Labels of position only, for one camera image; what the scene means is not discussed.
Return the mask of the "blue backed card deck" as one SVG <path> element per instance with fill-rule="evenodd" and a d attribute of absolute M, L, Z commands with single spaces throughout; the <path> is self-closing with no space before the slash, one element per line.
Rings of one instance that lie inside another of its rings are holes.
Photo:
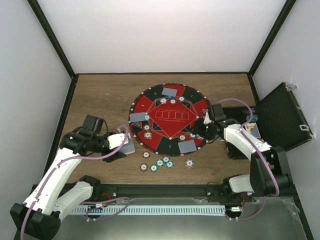
<path fill-rule="evenodd" d="M 135 153 L 136 149 L 134 146 L 134 142 L 131 137 L 128 138 L 128 143 L 126 143 L 120 150 L 119 152 L 129 155 Z"/>

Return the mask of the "blue white chip seat two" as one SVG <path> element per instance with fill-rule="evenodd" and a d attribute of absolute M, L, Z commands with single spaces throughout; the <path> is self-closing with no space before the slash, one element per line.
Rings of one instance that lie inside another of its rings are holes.
<path fill-rule="evenodd" d="M 144 136 L 145 139 L 151 139 L 152 138 L 152 133 L 149 132 L 149 131 L 146 131 L 143 136 Z"/>

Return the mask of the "card deck in case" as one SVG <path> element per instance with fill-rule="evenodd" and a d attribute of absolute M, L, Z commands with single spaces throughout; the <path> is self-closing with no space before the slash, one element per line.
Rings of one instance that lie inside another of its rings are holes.
<path fill-rule="evenodd" d="M 253 137 L 260 139 L 261 134 L 256 122 L 250 122 L 245 125 L 245 130 Z"/>

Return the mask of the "blue white poker chip stack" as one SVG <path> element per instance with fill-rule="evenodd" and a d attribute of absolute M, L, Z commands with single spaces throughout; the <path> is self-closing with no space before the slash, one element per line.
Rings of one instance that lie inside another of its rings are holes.
<path fill-rule="evenodd" d="M 185 160 L 185 166 L 190 169 L 194 167 L 195 162 L 192 159 L 186 159 Z"/>

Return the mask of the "black enclosure frame post left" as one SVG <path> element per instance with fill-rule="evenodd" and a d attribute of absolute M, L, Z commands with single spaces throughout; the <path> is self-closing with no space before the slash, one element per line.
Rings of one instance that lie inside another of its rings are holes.
<path fill-rule="evenodd" d="M 48 40 L 50 41 L 51 45 L 53 46 L 56 54 L 58 55 L 62 65 L 64 66 L 65 70 L 67 71 L 69 77 L 73 79 L 75 77 L 75 72 L 56 37 L 45 13 L 43 12 L 39 2 L 37 0 L 27 0 L 29 6 L 31 7 L 35 17 L 37 18 L 38 22 L 40 23 L 42 29 L 44 30 Z"/>

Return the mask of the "round red black poker mat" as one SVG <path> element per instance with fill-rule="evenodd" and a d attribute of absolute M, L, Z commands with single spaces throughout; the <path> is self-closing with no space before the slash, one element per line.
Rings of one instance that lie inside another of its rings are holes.
<path fill-rule="evenodd" d="M 162 95 L 163 88 L 176 89 L 176 104 L 171 104 L 166 95 Z M 166 104 L 161 104 L 160 99 L 166 98 Z M 179 83 L 158 84 L 141 92 L 132 102 L 128 124 L 132 136 L 147 150 L 162 156 L 178 157 L 190 153 L 180 154 L 178 143 L 180 135 L 185 135 L 185 141 L 194 140 L 197 151 L 203 148 L 207 141 L 205 139 L 191 138 L 192 127 L 195 122 L 204 117 L 204 111 L 211 105 L 209 99 L 197 89 Z M 142 113 L 150 115 L 149 121 L 130 123 L 131 113 Z M 152 133 L 151 139 L 144 138 L 144 125 L 149 125 Z"/>

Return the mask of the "black poker chip case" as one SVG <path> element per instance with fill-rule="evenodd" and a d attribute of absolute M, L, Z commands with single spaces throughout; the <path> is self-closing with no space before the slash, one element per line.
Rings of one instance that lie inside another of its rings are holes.
<path fill-rule="evenodd" d="M 280 83 L 253 107 L 261 138 L 269 145 L 292 150 L 314 138 L 314 134 L 293 94 L 296 85 Z"/>

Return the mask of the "teal 50 chip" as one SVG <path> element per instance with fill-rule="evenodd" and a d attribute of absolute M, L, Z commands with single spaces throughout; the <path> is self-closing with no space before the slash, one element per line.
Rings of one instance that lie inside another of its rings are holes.
<path fill-rule="evenodd" d="M 151 117 L 150 117 L 150 115 L 146 114 L 145 117 L 144 117 L 144 119 L 145 119 L 146 121 L 149 121 L 149 120 L 151 119 Z"/>

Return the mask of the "red poker chip stack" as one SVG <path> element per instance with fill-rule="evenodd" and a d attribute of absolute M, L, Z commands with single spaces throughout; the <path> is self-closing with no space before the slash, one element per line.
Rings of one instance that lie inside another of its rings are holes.
<path fill-rule="evenodd" d="M 145 172 L 149 169 L 148 165 L 146 163 L 142 163 L 139 167 L 139 169 L 142 171 L 142 172 Z"/>

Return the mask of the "red 100 chip off mat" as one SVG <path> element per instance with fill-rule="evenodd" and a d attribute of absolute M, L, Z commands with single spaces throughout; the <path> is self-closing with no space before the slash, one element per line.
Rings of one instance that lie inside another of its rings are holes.
<path fill-rule="evenodd" d="M 150 157 L 150 153 L 148 151 L 145 151 L 143 154 L 142 154 L 143 158 L 147 159 Z"/>

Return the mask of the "blue card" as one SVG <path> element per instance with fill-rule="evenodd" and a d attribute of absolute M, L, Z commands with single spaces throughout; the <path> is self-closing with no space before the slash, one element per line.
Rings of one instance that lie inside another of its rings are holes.
<path fill-rule="evenodd" d="M 146 120 L 146 113 L 145 112 L 131 113 L 130 117 L 129 117 L 130 123 L 142 122 L 145 120 Z"/>
<path fill-rule="evenodd" d="M 197 151 L 197 146 L 193 139 L 179 142 L 178 148 L 179 148 L 180 154 L 188 154 L 188 153 Z"/>
<path fill-rule="evenodd" d="M 164 96 L 175 97 L 177 95 L 177 92 L 177 89 L 164 87 L 161 94 Z"/>

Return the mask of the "black front mounting rail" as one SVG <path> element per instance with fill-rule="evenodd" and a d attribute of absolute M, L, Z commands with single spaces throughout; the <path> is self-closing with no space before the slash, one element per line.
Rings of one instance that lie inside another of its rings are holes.
<path fill-rule="evenodd" d="M 218 184 L 101 184 L 100 192 L 86 202 L 102 202 L 111 198 L 206 198 L 210 203 L 235 203 L 242 200 L 239 193 L 227 192 Z"/>

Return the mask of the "black enclosure frame post right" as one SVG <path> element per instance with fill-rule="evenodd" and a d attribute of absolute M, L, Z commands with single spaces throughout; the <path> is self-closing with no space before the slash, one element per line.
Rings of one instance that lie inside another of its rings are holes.
<path fill-rule="evenodd" d="M 293 9 L 295 3 L 297 0 L 286 0 L 284 2 L 284 5 L 279 12 L 274 24 L 272 25 L 272 28 L 270 29 L 261 49 L 259 50 L 255 60 L 253 61 L 253 64 L 251 65 L 248 76 L 253 77 L 258 70 L 259 66 L 261 65 L 263 59 L 265 58 L 268 50 L 270 49 L 272 43 L 274 42 L 276 36 L 278 35 L 279 31 L 281 30 L 283 24 L 285 23 L 287 17 L 289 16 L 291 10 Z"/>

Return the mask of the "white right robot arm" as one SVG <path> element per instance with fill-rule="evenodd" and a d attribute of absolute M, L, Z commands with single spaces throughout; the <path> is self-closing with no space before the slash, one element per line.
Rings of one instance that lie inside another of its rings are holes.
<path fill-rule="evenodd" d="M 276 197 L 281 191 L 293 186 L 286 151 L 249 134 L 237 120 L 227 118 L 220 104 L 210 106 L 204 117 L 195 122 L 191 132 L 206 141 L 221 138 L 236 147 L 250 161 L 248 175 L 224 179 L 222 195 L 225 200 L 232 202 L 240 193 Z"/>

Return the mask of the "blue white chip top seat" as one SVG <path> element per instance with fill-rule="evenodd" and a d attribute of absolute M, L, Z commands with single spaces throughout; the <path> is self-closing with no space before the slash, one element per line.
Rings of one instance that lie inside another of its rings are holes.
<path fill-rule="evenodd" d="M 161 99 L 160 99 L 160 103 L 161 103 L 162 105 L 166 104 L 166 103 L 167 103 L 167 99 L 166 99 L 166 98 L 161 98 Z"/>

